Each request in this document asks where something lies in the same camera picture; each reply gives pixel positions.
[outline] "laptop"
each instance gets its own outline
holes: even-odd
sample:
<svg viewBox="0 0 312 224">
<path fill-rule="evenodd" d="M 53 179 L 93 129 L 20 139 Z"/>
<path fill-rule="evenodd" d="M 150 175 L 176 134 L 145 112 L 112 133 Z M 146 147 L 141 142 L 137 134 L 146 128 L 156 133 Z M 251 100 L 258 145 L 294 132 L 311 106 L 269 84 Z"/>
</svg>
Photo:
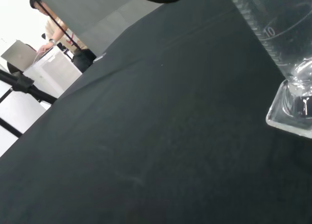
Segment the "laptop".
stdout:
<svg viewBox="0 0 312 224">
<path fill-rule="evenodd" d="M 17 40 L 1 57 L 22 72 L 40 58 L 35 50 L 20 40 Z"/>
</svg>

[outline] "hand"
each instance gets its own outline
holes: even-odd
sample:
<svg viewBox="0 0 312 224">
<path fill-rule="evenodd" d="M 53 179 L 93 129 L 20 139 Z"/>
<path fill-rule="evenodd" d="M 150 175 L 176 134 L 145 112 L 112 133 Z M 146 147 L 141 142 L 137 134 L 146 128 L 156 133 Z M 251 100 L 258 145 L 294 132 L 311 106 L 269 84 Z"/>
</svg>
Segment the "hand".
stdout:
<svg viewBox="0 0 312 224">
<path fill-rule="evenodd" d="M 54 44 L 53 44 L 52 42 L 49 42 L 49 43 L 47 43 L 47 44 L 45 44 L 45 45 L 42 45 L 42 46 L 39 48 L 39 50 L 37 51 L 37 53 L 44 53 L 44 52 L 46 52 L 47 50 L 51 49 L 53 45 L 54 45 Z"/>
</svg>

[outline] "watch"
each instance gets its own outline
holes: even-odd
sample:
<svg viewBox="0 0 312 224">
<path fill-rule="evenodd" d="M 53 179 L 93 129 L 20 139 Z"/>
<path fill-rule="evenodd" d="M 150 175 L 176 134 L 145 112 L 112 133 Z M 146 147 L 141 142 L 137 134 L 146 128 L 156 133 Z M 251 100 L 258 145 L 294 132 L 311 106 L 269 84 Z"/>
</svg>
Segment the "watch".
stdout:
<svg viewBox="0 0 312 224">
<path fill-rule="evenodd" d="M 57 44 L 57 42 L 54 39 L 50 39 L 49 42 L 52 42 L 54 45 Z"/>
</svg>

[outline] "glass beaker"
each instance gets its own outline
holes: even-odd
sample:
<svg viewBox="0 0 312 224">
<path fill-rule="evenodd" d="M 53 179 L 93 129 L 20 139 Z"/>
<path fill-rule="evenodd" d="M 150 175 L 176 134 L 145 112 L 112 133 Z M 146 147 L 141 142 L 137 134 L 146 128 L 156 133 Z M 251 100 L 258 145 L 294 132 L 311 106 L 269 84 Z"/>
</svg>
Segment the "glass beaker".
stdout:
<svg viewBox="0 0 312 224">
<path fill-rule="evenodd" d="M 312 138 L 312 0 L 232 0 L 286 80 L 267 115 Z"/>
</svg>

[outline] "man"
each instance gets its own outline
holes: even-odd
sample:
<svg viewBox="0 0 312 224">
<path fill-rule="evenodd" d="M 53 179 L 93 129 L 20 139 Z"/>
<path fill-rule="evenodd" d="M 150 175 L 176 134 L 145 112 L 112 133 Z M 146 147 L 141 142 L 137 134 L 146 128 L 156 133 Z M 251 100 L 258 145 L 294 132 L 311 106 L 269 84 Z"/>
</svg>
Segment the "man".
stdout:
<svg viewBox="0 0 312 224">
<path fill-rule="evenodd" d="M 30 6 L 33 9 L 39 10 L 44 15 L 48 15 L 45 10 L 38 4 L 40 4 L 46 9 L 47 12 L 58 22 L 58 24 L 66 31 L 66 33 L 73 39 L 73 41 L 80 47 L 79 50 L 72 41 L 67 38 L 65 33 L 56 25 L 56 23 L 49 18 L 47 24 L 45 26 L 46 36 L 49 42 L 45 45 L 42 45 L 38 53 L 46 52 L 52 46 L 56 45 L 58 42 L 62 43 L 68 50 L 70 50 L 73 54 L 72 62 L 76 65 L 76 67 L 81 71 L 85 72 L 93 63 L 93 60 L 96 58 L 96 55 L 92 53 L 88 47 L 83 44 L 79 38 L 66 26 L 66 24 L 60 20 L 59 17 L 42 1 L 42 0 L 30 0 Z"/>
</svg>

